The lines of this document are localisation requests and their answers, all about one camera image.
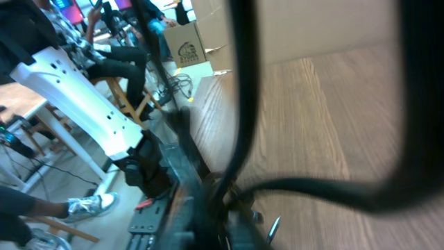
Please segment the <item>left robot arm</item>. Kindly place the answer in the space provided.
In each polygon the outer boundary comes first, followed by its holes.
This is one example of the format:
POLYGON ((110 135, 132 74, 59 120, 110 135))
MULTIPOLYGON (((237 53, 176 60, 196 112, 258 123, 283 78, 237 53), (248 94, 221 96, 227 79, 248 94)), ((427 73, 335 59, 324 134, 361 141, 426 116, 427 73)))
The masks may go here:
POLYGON ((125 173, 128 185, 149 198, 173 187, 156 136, 99 94, 32 1, 1 2, 1 78, 38 93, 79 125, 125 173))

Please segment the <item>cardboard box with logo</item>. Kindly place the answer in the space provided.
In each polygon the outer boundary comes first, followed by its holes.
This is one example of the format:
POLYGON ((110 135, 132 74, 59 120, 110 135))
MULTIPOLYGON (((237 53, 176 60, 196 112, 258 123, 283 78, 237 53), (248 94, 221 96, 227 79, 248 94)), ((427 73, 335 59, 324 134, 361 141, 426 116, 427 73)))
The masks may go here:
POLYGON ((196 65, 207 60, 196 22, 166 28, 163 34, 177 67, 196 65))

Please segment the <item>wooden stool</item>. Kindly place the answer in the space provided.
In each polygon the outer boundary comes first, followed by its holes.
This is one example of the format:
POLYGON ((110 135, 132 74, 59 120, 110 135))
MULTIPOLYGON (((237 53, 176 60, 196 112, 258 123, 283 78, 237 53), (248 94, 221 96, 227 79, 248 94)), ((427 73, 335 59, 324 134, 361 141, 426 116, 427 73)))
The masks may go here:
POLYGON ((102 77, 102 78, 93 78, 90 80, 90 83, 92 85, 96 85, 100 81, 105 81, 112 93, 112 96, 114 97, 118 109, 122 113, 128 113, 130 115, 130 118, 136 124, 139 124, 142 128, 147 129, 147 126, 145 126, 142 120, 140 119, 142 111, 145 109, 146 106, 148 106, 149 102, 152 102, 154 104, 155 109, 159 110, 160 112, 163 112, 161 105, 151 94, 151 92, 145 87, 144 88, 145 97, 143 98, 142 102, 138 105, 138 107, 133 108, 129 100, 127 99, 127 94, 123 91, 122 87, 119 84, 120 80, 121 77, 102 77))

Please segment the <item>seated person in black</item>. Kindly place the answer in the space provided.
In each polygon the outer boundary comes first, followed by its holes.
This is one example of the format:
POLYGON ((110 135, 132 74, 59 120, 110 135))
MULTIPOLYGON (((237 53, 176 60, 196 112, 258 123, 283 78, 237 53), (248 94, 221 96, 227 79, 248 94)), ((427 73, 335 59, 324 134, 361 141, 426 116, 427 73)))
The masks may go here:
POLYGON ((127 79, 127 99, 133 108, 138 107, 144 98, 147 54, 137 47, 95 44, 94 27, 101 18, 98 9, 88 13, 88 27, 83 35, 50 0, 34 0, 34 3, 52 23, 58 37, 70 47, 71 60, 86 77, 127 79))

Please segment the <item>person leg with sneaker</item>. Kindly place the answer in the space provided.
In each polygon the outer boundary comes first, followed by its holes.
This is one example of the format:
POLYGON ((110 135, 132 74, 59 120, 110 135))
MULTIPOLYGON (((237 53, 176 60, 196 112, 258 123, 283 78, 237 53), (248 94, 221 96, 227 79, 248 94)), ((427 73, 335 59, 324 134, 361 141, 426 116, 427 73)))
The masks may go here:
POLYGON ((118 199, 116 192, 109 192, 53 203, 2 186, 1 241, 25 250, 70 250, 68 241, 40 228, 30 228, 22 217, 55 217, 64 223, 76 223, 106 214, 118 199))

